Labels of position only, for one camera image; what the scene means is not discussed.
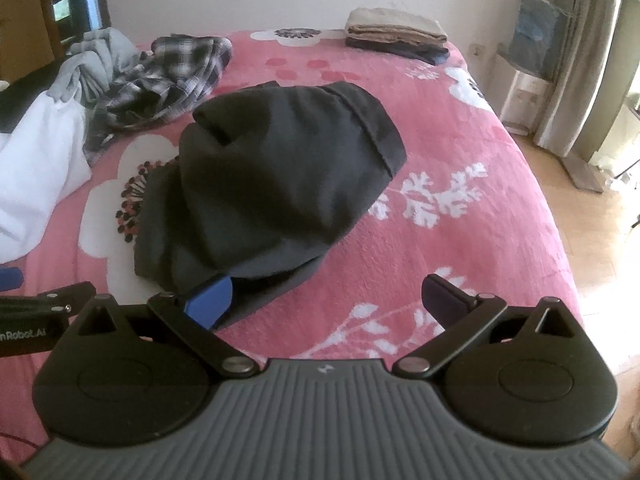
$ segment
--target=dark gray fabric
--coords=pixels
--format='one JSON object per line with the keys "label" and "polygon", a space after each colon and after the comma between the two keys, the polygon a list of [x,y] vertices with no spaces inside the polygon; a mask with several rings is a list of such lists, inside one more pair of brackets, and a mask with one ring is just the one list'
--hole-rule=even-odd
{"label": "dark gray fabric", "polygon": [[149,176],[136,273],[177,292],[231,275],[223,326],[310,277],[406,161],[380,102],[346,82],[261,85],[193,116],[178,164]]}
{"label": "dark gray fabric", "polygon": [[346,38],[344,44],[363,50],[373,50],[409,59],[419,59],[433,66],[445,64],[450,56],[449,49],[442,46],[442,44],[421,43],[412,45],[404,41],[382,43],[381,41],[356,40],[355,38]]}

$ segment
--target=bed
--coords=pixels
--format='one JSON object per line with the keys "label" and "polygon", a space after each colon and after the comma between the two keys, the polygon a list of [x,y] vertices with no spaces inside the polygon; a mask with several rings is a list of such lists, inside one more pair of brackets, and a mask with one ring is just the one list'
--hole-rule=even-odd
{"label": "bed", "polygon": [[[391,364],[442,328],[420,302],[435,272],[469,294],[510,304],[563,298],[580,320],[568,261],[540,187],[466,70],[460,52],[430,66],[347,48],[337,30],[281,29],[228,36],[234,57],[213,96],[276,80],[346,80],[375,95],[402,135],[408,161],[311,280],[219,335],[263,364],[268,357],[381,358]],[[91,281],[124,303],[159,291],[133,271],[134,242],[118,232],[126,182],[177,155],[191,115],[123,139],[92,179],[55,209],[40,245],[15,262],[20,294]],[[46,441],[31,383],[46,354],[0,360],[0,431]],[[0,436],[0,456],[20,462],[28,444]]]}

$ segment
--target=white towel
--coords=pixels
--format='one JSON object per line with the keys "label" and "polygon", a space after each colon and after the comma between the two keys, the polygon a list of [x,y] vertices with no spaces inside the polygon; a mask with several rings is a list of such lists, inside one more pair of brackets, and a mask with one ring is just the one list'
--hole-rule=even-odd
{"label": "white towel", "polygon": [[80,103],[36,97],[11,135],[0,134],[0,264],[35,248],[56,204],[91,178]]}
{"label": "white towel", "polygon": [[364,9],[351,11],[345,25],[347,36],[380,43],[445,43],[447,33],[440,23],[395,9]]}

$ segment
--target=ribbed gray plate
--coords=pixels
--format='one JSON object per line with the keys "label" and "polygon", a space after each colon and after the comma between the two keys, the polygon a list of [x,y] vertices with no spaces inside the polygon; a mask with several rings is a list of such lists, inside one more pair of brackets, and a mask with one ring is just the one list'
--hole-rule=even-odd
{"label": "ribbed gray plate", "polygon": [[188,425],[141,446],[55,438],[33,480],[613,480],[628,466],[598,441],[521,449],[468,429],[433,388],[379,361],[272,360],[224,383]]}

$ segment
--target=folded beige cloth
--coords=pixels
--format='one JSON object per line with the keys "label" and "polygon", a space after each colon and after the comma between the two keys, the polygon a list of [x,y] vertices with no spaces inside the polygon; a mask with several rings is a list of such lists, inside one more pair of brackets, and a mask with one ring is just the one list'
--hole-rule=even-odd
{"label": "folded beige cloth", "polygon": [[344,28],[351,38],[379,43],[404,41],[423,44],[447,41],[447,33],[438,22],[395,9],[352,10]]}

